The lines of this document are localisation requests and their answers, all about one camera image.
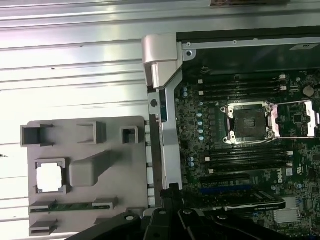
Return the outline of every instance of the gray plastic tab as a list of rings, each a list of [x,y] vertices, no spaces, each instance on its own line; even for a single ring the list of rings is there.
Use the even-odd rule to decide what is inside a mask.
[[[29,206],[29,210],[49,209],[55,203],[56,203],[56,200],[36,201],[35,203]]]
[[[103,122],[88,122],[78,124],[78,127],[86,127],[91,131],[87,139],[79,141],[78,144],[103,144],[107,141],[107,126]]]
[[[118,203],[118,199],[115,198],[97,198],[93,203],[93,207],[105,207],[109,206],[110,210],[113,210]]]
[[[53,128],[52,124],[40,124],[38,126],[21,126],[21,147],[45,147],[53,146],[46,137],[46,129]]]
[[[137,126],[124,126],[121,128],[121,137],[123,144],[138,144],[139,135]]]
[[[29,228],[29,235],[34,236],[49,236],[56,228],[57,220],[52,221],[37,221]]]

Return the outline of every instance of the pcie slot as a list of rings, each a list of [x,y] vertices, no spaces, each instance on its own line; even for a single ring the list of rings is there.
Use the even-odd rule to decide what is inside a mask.
[[[210,195],[210,194],[219,194],[235,191],[246,191],[252,189],[252,185],[235,185],[235,186],[217,186],[217,187],[208,187],[200,188],[199,192],[201,194]]]
[[[201,184],[210,184],[210,183],[223,183],[227,181],[239,181],[239,180],[249,180],[249,179],[250,179],[249,174],[240,173],[240,174],[203,176],[199,178],[199,182]]]

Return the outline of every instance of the chip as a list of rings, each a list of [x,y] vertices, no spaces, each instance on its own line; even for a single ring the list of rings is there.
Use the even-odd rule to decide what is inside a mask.
[[[293,121],[295,124],[300,124],[302,122],[302,116],[301,115],[294,115]]]
[[[264,108],[235,110],[233,119],[236,138],[265,139],[267,122]]]

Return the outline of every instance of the green circuit board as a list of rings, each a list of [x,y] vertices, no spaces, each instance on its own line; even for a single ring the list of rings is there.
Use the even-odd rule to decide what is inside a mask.
[[[190,207],[210,210],[226,204],[226,196],[243,195],[244,198],[249,191],[259,189],[284,200],[285,209],[253,210],[243,217],[291,237],[318,235],[320,140],[317,128],[314,137],[308,137],[311,117],[305,102],[311,101],[317,117],[320,112],[319,84],[320,73],[314,69],[203,76],[201,79],[185,74],[175,91],[182,184],[186,192],[201,199],[190,198],[186,203]],[[259,101],[279,104],[277,124],[281,137],[287,139],[273,137],[272,140],[226,144],[223,139],[229,129],[222,108]],[[251,121],[254,120],[248,117],[245,124],[256,124],[258,120]],[[241,127],[236,122],[234,125],[238,130]],[[215,160],[220,158],[228,159],[230,167],[217,165]],[[263,164],[257,167],[255,161],[258,164],[265,161],[266,167]],[[214,171],[208,162],[215,165]]]
[[[91,202],[82,203],[55,203],[49,208],[31,209],[30,213],[50,213],[63,211],[84,211],[84,210],[108,210],[110,206],[93,206]]]

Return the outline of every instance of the sticker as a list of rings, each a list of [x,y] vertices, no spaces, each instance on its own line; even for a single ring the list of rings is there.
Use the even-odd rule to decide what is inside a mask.
[[[292,170],[292,168],[287,168],[285,170],[285,174],[290,177],[290,176],[293,176],[294,175],[294,171]]]
[[[310,50],[315,48],[316,46],[318,46],[318,43],[313,43],[313,44],[298,44],[295,45],[293,48],[291,48],[290,50]]]

